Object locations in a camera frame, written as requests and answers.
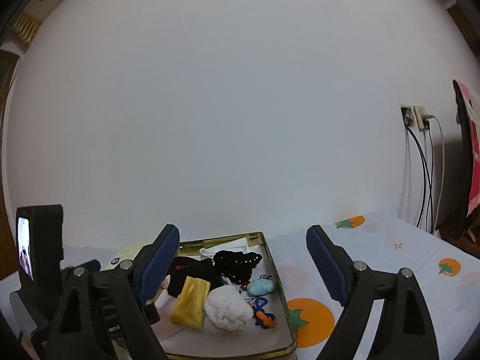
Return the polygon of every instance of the electrical outlet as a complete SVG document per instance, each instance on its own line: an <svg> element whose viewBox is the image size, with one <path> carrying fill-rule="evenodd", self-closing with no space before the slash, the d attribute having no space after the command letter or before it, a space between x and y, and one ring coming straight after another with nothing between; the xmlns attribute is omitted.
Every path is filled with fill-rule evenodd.
<svg viewBox="0 0 480 360"><path fill-rule="evenodd" d="M423 116L427 114L424 105L414 105L413 111L415 113L415 118L417 119L417 126L420 131L426 129L425 123L423 122Z"/></svg>
<svg viewBox="0 0 480 360"><path fill-rule="evenodd" d="M400 105L402 110L402 120L405 126L415 127L415 114L411 105Z"/></svg>

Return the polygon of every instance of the table surface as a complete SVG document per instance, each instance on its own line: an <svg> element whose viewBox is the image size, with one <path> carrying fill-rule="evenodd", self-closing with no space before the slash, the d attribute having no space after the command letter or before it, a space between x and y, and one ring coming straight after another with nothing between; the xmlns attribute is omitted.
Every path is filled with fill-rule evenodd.
<svg viewBox="0 0 480 360"><path fill-rule="evenodd" d="M397 219L376 211L336 224L322 225L334 244L342 246L353 260L370 268L397 272L410 268L420 284L435 329L441 360L451 360L463 347L480 321L480 261L452 245ZM315 359L342 312L333 301L305 245L302 230L268 238L267 243L280 274L292 316L298 329L298 359ZM63 265L78 265L97 258L102 267L114 250L66 247ZM20 288L18 274L0 282L0 308L15 333L8 295ZM365 359L374 339L382 301L374 302L364 337L355 356Z"/></svg>

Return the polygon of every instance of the white cable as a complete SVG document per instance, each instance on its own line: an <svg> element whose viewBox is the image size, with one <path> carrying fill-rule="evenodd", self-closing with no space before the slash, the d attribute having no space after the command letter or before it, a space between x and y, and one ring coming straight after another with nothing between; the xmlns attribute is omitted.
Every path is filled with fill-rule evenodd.
<svg viewBox="0 0 480 360"><path fill-rule="evenodd" d="M440 195L438 196L438 203L437 203L437 212L435 213L435 222L433 225L433 232L437 229L437 221L438 221L438 211L440 209L440 200L442 198L443 192L443 177L445 176L445 141L443 140L443 131L442 126L440 124L440 120L435 115L428 115L428 118L435 119L438 123L438 128L440 129L440 139L442 140L442 181L440 183Z"/></svg>

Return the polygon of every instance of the open tin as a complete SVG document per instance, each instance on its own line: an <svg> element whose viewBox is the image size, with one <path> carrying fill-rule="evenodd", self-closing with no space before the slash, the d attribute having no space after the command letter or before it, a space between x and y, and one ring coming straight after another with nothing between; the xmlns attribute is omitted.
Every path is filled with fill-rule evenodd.
<svg viewBox="0 0 480 360"><path fill-rule="evenodd" d="M265 295L265 298L268 299L265 311L275 315L275 328L262 329L260 326L255 326L254 320L252 320L249 327L242 332L227 332L214 327L208 317L205 317L203 330L186 327L160 341L170 359L296 359L296 334L292 328L282 282L263 233L254 232L181 242L177 255L198 257L201 248L208 249L240 238L247 239L250 251L262 255L262 260L253 269L251 280L258 279L261 274L267 274L272 275L272 280L277 284L272 293ZM161 307L167 299L169 296L166 290L160 288L153 300L157 307ZM120 346L125 347L122 340L117 340L117 342Z"/></svg>

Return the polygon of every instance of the black cable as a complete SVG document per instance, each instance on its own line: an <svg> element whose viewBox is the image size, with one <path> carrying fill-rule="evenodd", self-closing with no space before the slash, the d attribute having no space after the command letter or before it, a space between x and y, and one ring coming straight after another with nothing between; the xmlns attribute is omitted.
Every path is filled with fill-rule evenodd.
<svg viewBox="0 0 480 360"><path fill-rule="evenodd" d="M405 125L405 131L408 131L410 134L413 135L412 130L410 130L407 125ZM421 209L420 209L420 215L419 215L418 221L417 221L417 227L420 225L420 221L422 220L423 209L425 207L425 194L426 194L426 191L427 191L427 180L426 180L425 166L423 164L423 160L422 160L421 164L422 164L422 169L423 169L423 199L422 199L422 205L421 205Z"/></svg>
<svg viewBox="0 0 480 360"><path fill-rule="evenodd" d="M425 154L423 153L422 147L420 146L420 142L418 141L417 137L412 132L409 126L405 125L405 128L407 129L407 131L410 133L415 143L417 144L417 148L418 148L418 152L420 153L420 158L422 161L422 168L423 168L423 201L422 201L421 210L420 210L420 217L418 218L418 222L417 222L417 227L418 227L420 225L420 222L422 221L423 209L425 207L425 195L426 195L426 189L427 189L427 186L425 183L425 171L427 173L428 185L429 185L429 188L431 189L430 173L428 171L427 160L425 159Z"/></svg>
<svg viewBox="0 0 480 360"><path fill-rule="evenodd" d="M428 200L427 200L427 209L426 209L426 213L427 213L427 216L425 218L425 231L428 231L428 208L430 207L430 196L428 197Z"/></svg>
<svg viewBox="0 0 480 360"><path fill-rule="evenodd" d="M430 174L432 180L434 179L434 142L431 140L431 133L430 133L430 126L428 128L428 136L430 137L430 145L431 145L431 168L430 168ZM433 234L435 229L434 229L434 201L433 201L433 196L431 194L431 185L430 185L430 197L428 199L429 204L430 204L430 234Z"/></svg>

